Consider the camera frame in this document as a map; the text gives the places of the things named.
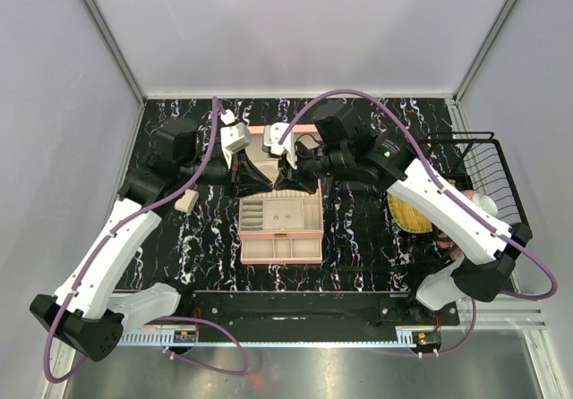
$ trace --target purple cable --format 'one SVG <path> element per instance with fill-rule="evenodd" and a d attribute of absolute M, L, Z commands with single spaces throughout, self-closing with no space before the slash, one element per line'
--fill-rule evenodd
<path fill-rule="evenodd" d="M 355 96 L 369 100 L 374 105 L 376 105 L 379 109 L 381 109 L 392 120 L 392 122 L 394 122 L 394 124 L 404 133 L 404 135 L 406 136 L 406 139 L 414 148 L 416 155 L 420 158 L 420 161 L 422 162 L 423 168 L 426 170 L 426 173 L 432 179 L 432 181 L 436 185 L 436 187 L 438 187 L 438 189 L 440 189 L 440 190 L 442 190 L 444 188 L 444 186 L 441 184 L 440 180 L 438 180 L 438 177 L 436 177 L 435 173 L 433 172 L 432 166 L 430 165 L 430 162 L 428 161 L 428 159 L 425 158 L 425 156 L 422 152 L 422 149 L 420 148 L 420 146 L 418 145 L 417 141 L 412 136 L 410 131 L 405 127 L 405 125 L 402 124 L 402 122 L 400 122 L 398 120 L 398 118 L 394 115 L 394 113 L 392 113 L 389 110 L 389 108 L 387 108 L 384 104 L 382 104 L 379 101 L 379 99 L 376 99 L 375 97 L 373 97 L 372 95 L 368 95 L 367 93 L 361 92 L 360 90 L 337 89 L 337 90 L 331 90 L 329 92 L 323 93 L 322 95 L 319 95 L 318 97 L 316 97 L 315 99 L 310 101 L 308 104 L 306 104 L 306 106 L 304 106 L 304 108 L 296 114 L 293 121 L 286 128 L 285 133 L 283 133 L 283 136 L 280 137 L 280 140 L 278 140 L 278 143 L 282 144 L 285 141 L 285 138 L 293 130 L 293 128 L 298 123 L 298 121 L 301 119 L 301 117 L 303 117 L 313 106 L 315 106 L 316 104 L 321 102 L 323 99 L 326 99 L 326 98 L 329 98 L 329 97 L 332 97 L 335 95 L 355 95 Z M 478 216 L 477 213 L 475 213 L 468 205 L 466 205 L 466 203 L 464 201 L 462 201 L 460 198 L 458 198 L 456 195 L 454 195 L 451 191 L 444 191 L 444 194 L 448 195 L 448 197 L 451 200 L 453 200 L 460 208 L 462 208 L 467 214 L 469 214 L 474 220 L 476 220 L 480 225 L 482 225 L 490 233 L 492 233 L 492 234 L 497 233 L 495 227 L 491 226 L 486 220 L 484 220 L 483 218 Z M 551 286 L 549 292 L 542 293 L 542 294 L 521 294 L 521 293 L 513 293 L 513 292 L 502 292 L 502 293 L 507 294 L 509 296 L 513 296 L 515 298 L 527 299 L 529 301 L 539 301 L 541 299 L 547 299 L 547 298 L 552 297 L 557 292 L 557 278 L 555 278 L 555 275 L 551 272 L 549 267 L 547 267 L 541 260 L 539 260 L 539 258 L 537 258 L 537 256 L 535 256 L 531 251 L 529 251 L 528 249 L 526 249 L 525 247 L 520 245 L 518 242 L 515 242 L 514 240 L 512 240 L 508 236 L 500 235 L 500 238 L 504 242 L 506 242 L 507 244 L 512 246 L 514 249 L 519 250 L 521 253 L 526 255 L 527 258 L 529 258 L 532 262 L 534 262 L 547 275 L 547 277 L 550 279 L 550 281 L 552 283 L 552 286 Z"/>
<path fill-rule="evenodd" d="M 210 134 L 210 139 L 209 139 L 209 145 L 207 146 L 207 152 L 205 153 L 205 157 L 201 161 L 199 168 L 197 168 L 197 171 L 195 172 L 195 174 L 193 174 L 193 176 L 189 179 L 189 181 L 187 183 L 185 183 L 177 191 L 173 192 L 169 196 L 166 196 L 164 199 L 158 200 L 157 202 L 155 202 L 155 203 L 153 203 L 147 207 L 144 207 L 144 208 L 140 209 L 139 211 L 136 211 L 133 214 L 126 217 L 125 219 L 123 219 L 121 222 L 119 222 L 117 225 L 115 225 L 113 228 L 110 229 L 109 232 L 111 234 L 117 233 L 117 231 L 119 231 L 123 226 L 125 226 L 126 224 L 128 224 L 129 222 L 134 220 L 134 218 L 136 218 L 137 216 L 140 216 L 141 214 L 145 214 L 145 213 L 151 211 L 152 209 L 161 207 L 162 205 L 165 205 L 168 202 L 171 202 L 172 200 L 178 198 L 197 181 L 197 179 L 201 176 L 201 174 L 203 174 L 203 171 L 205 171 L 205 168 L 207 167 L 207 164 L 210 161 L 211 154 L 213 153 L 213 149 L 215 148 L 215 140 L 217 139 L 218 111 L 220 113 L 225 113 L 225 108 L 218 101 L 217 97 L 213 97 L 213 103 L 212 103 L 212 108 L 211 108 L 211 134 Z M 106 235 L 99 242 L 99 244 L 96 246 L 96 248 L 90 254 L 90 256 L 86 259 L 86 263 L 83 264 L 80 272 L 78 273 L 78 276 L 76 277 L 75 281 L 72 284 L 73 290 L 78 289 L 78 287 L 80 286 L 81 280 L 85 277 L 86 273 L 88 272 L 88 269 L 90 269 L 91 264 L 93 263 L 95 258 L 98 256 L 101 249 L 103 249 L 105 247 L 105 245 L 110 240 L 110 238 L 111 238 L 111 235 Z M 54 342 L 54 337 L 56 336 L 57 327 L 60 324 L 60 321 L 62 320 L 62 316 L 64 315 L 65 310 L 67 309 L 68 305 L 70 304 L 72 297 L 73 297 L 73 294 L 69 293 L 65 297 L 64 302 L 62 302 L 62 305 L 60 306 L 60 309 L 56 313 L 56 316 L 54 317 L 54 321 L 52 322 L 52 325 L 50 326 L 50 328 L 48 330 L 46 346 L 44 347 L 44 374 L 46 375 L 46 379 L 50 383 L 54 383 L 54 384 L 61 383 L 61 382 L 65 381 L 66 379 L 70 378 L 73 374 L 75 374 L 78 371 L 78 369 L 87 360 L 87 358 L 84 357 L 67 374 L 63 375 L 60 378 L 55 377 L 54 374 L 52 374 L 52 370 L 50 369 L 50 354 L 52 351 L 52 343 Z"/>
<path fill-rule="evenodd" d="M 469 328 L 467 329 L 467 335 L 464 336 L 464 339 L 462 339 L 457 345 L 451 347 L 450 349 L 445 350 L 443 352 L 439 352 L 438 355 L 422 354 L 423 358 L 447 356 L 448 354 L 452 354 L 454 352 L 457 352 L 460 348 L 462 348 L 464 345 L 467 344 L 467 341 L 469 341 L 469 338 L 471 338 L 474 335 L 475 322 L 477 321 L 477 306 L 475 305 L 475 301 L 473 299 L 471 301 L 472 301 L 472 321 L 469 325 Z M 420 357 L 418 354 L 412 354 L 412 353 L 403 354 L 400 352 L 388 352 L 386 350 L 375 350 L 375 352 L 377 352 L 379 354 L 386 354 L 388 356 L 396 356 L 396 357 L 416 357 L 416 358 Z"/>
<path fill-rule="evenodd" d="M 221 325 L 218 325 L 217 323 L 213 323 L 212 321 L 209 320 L 205 320 L 202 318 L 193 318 L 193 317 L 174 317 L 174 316 L 167 316 L 167 317 L 162 317 L 160 318 L 160 320 L 167 320 L 167 321 L 187 321 L 189 323 L 201 323 L 203 325 L 207 325 L 207 326 L 211 326 L 216 328 L 219 332 L 221 332 L 223 335 L 225 335 L 227 338 L 229 338 L 233 344 L 236 345 L 236 348 L 239 349 L 239 351 L 241 352 L 241 354 L 243 355 L 243 368 L 240 370 L 231 370 L 231 369 L 221 369 L 221 368 L 216 368 L 214 366 L 208 365 L 207 363 L 203 363 L 202 361 L 194 361 L 193 359 L 189 359 L 188 357 L 184 357 L 182 355 L 179 354 L 175 354 L 172 353 L 171 355 L 180 360 L 180 361 L 186 361 L 187 363 L 191 363 L 192 365 L 195 366 L 199 366 L 200 368 L 204 368 L 204 369 L 210 369 L 210 370 L 214 370 L 215 372 L 218 372 L 219 374 L 225 374 L 225 375 L 246 375 L 249 372 L 249 358 L 247 357 L 247 352 L 245 351 L 245 349 L 239 344 L 239 342 L 237 341 L 237 339 L 233 336 L 233 334 L 231 334 L 228 330 L 226 330 L 224 327 L 222 327 Z"/>

